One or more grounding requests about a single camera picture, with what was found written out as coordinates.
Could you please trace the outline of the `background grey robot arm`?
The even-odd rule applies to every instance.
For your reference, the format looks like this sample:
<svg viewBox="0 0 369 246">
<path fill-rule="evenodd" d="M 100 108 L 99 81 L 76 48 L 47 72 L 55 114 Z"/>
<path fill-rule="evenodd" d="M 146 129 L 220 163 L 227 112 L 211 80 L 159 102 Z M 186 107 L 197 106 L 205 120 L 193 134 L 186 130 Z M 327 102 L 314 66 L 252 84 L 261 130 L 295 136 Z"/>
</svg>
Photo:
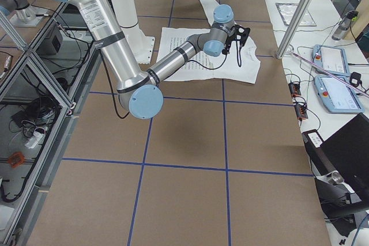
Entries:
<svg viewBox="0 0 369 246">
<path fill-rule="evenodd" d="M 32 6 L 28 0 L 1 0 L 1 13 L 6 17 L 15 13 L 10 19 L 15 27 L 36 27 L 49 16 L 45 8 Z"/>
</svg>

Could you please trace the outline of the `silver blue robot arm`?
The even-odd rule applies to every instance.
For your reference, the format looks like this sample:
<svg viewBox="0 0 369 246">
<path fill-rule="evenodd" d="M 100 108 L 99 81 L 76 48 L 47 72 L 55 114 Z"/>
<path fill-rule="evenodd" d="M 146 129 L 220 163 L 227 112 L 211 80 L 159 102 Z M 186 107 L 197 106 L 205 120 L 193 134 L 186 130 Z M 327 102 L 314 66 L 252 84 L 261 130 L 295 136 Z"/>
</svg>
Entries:
<svg viewBox="0 0 369 246">
<path fill-rule="evenodd" d="M 74 5 L 81 13 L 96 48 L 115 73 L 121 106 L 139 119 L 150 119 L 160 112 L 163 94 L 158 84 L 161 81 L 201 51 L 219 56 L 229 48 L 235 33 L 232 8 L 219 5 L 213 11 L 214 22 L 209 32 L 191 35 L 147 71 L 142 71 L 108 0 L 63 1 Z"/>
</svg>

